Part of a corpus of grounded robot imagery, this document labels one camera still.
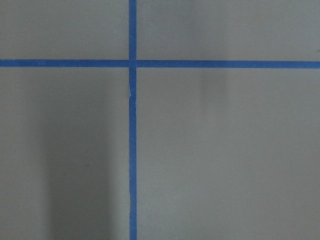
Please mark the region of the blue tape line vertical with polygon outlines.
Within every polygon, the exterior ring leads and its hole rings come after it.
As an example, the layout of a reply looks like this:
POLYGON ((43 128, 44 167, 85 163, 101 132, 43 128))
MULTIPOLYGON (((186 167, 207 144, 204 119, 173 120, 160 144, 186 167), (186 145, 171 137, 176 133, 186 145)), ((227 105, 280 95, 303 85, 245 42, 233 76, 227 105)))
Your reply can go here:
POLYGON ((137 2, 129 0, 129 239, 138 238, 137 227, 137 2))

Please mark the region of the blue tape line horizontal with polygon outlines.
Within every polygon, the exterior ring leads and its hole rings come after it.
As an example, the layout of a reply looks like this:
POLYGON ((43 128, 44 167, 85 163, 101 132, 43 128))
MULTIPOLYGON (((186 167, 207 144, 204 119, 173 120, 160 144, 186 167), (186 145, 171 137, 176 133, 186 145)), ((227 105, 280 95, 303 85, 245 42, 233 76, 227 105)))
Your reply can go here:
POLYGON ((2 59, 1 67, 39 68, 244 68, 319 69, 319 61, 269 60, 118 60, 118 59, 2 59))

